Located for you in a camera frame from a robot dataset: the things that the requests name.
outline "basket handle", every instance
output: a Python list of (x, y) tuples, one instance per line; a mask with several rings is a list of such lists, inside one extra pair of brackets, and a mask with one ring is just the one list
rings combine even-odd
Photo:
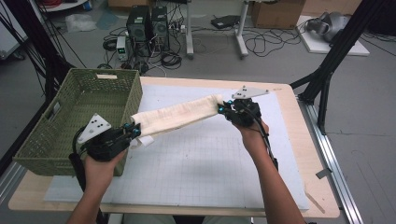
[(99, 79), (118, 79), (118, 77), (116, 75), (109, 75), (109, 74), (96, 73), (96, 77)]

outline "metal stand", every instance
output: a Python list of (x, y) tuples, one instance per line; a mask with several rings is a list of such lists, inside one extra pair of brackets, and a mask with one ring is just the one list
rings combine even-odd
[(321, 134), (325, 132), (326, 108), (329, 96), (330, 81), (335, 69), (349, 53), (363, 33), (366, 26), (387, 0), (363, 0), (356, 9), (344, 31), (335, 40), (330, 52), (320, 65), (320, 67), (307, 77), (303, 77), (293, 83), (293, 89), (309, 83), (303, 93), (299, 94), (299, 99), (308, 105), (312, 105), (315, 98), (321, 92), (318, 112), (318, 126)]
[(191, 33), (191, 0), (187, 1), (187, 32), (186, 32), (186, 46), (187, 46), (187, 57), (189, 59), (194, 58), (194, 46), (192, 45), (192, 33)]
[(245, 45), (245, 40), (242, 37), (242, 32), (244, 31), (245, 19), (248, 14), (248, 0), (245, 0), (242, 5), (241, 19), (239, 21), (239, 28), (235, 30), (236, 41), (239, 48), (241, 49), (241, 59), (248, 56), (247, 46)]
[[(241, 19), (239, 22), (239, 28), (235, 30), (236, 41), (239, 48), (241, 49), (241, 59), (248, 56), (248, 50), (245, 45), (245, 40), (242, 37), (244, 31), (245, 19), (248, 14), (248, 2), (250, 0), (244, 0), (241, 11)], [(187, 57), (193, 59), (194, 47), (192, 45), (192, 33), (191, 33), (191, 0), (187, 1), (187, 32), (186, 32), (186, 46), (187, 46)]]

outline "forearm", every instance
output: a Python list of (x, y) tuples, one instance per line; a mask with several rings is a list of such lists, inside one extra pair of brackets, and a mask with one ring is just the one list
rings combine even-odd
[(250, 141), (253, 142), (250, 142), (247, 151), (257, 167), (268, 223), (305, 223), (263, 141), (259, 138)]
[(86, 191), (82, 195), (82, 198), (78, 202), (72, 215), (67, 220), (67, 224), (95, 223), (101, 201), (102, 201), (102, 195), (90, 194), (89, 192)]

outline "black device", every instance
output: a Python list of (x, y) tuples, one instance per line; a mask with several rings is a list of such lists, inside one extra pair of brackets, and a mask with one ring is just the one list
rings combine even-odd
[(260, 111), (259, 104), (254, 103), (251, 98), (247, 98), (223, 102), (223, 105), (218, 105), (218, 107), (218, 113), (224, 115), (224, 117), (233, 124), (246, 128), (250, 127), (253, 123), (258, 124), (262, 140), (267, 146), (267, 152), (275, 168), (278, 170), (277, 159), (272, 153), (270, 142), (268, 140), (269, 134), (262, 127), (262, 112)]
[(126, 22), (126, 28), (131, 39), (134, 56), (150, 56), (151, 48), (154, 46), (151, 39), (154, 35), (152, 33), (149, 6), (132, 6)]
[(155, 7), (151, 11), (151, 22), (154, 33), (154, 45), (156, 50), (168, 51), (168, 11), (166, 7)]
[(140, 124), (125, 123), (122, 127), (112, 128), (95, 136), (81, 148), (86, 149), (88, 155), (96, 161), (111, 161), (140, 134)]
[(239, 24), (239, 19), (240, 19), (240, 16), (225, 16), (225, 17), (215, 18), (214, 20), (211, 20), (210, 22), (216, 28), (224, 29), (224, 28), (233, 27), (236, 24)]

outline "gray floor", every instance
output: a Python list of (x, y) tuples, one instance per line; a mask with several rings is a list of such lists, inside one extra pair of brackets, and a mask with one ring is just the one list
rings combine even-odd
[[(102, 9), (89, 12), (97, 21)], [(68, 13), (84, 13), (73, 9)], [(64, 14), (55, 14), (62, 19)], [(110, 30), (121, 27), (118, 20)], [(103, 37), (109, 30), (65, 34), (81, 60), (88, 67), (103, 62)], [(308, 53), (304, 44), (287, 45), (259, 58), (250, 55), (240, 60), (232, 35), (199, 32), (194, 34), (196, 54), (191, 61), (181, 51), (182, 66), (165, 70), (168, 77), (291, 83), (315, 71), (325, 55)], [(375, 41), (377, 45), (396, 53), (395, 43)], [(364, 41), (369, 57), (347, 56), (336, 70), (330, 89), (326, 130), (334, 153), (340, 162), (346, 182), (365, 223), (394, 223), (396, 220), (396, 60), (394, 56)], [(81, 67), (65, 44), (70, 63)], [(21, 130), (42, 105), (44, 99), (28, 60), (0, 63), (0, 156), (11, 146)], [(148, 76), (163, 77), (154, 68)], [(54, 223), (64, 222), (68, 213), (30, 213), (7, 209), (1, 203), (1, 222)], [(319, 223), (345, 223), (336, 220), (313, 219)]]

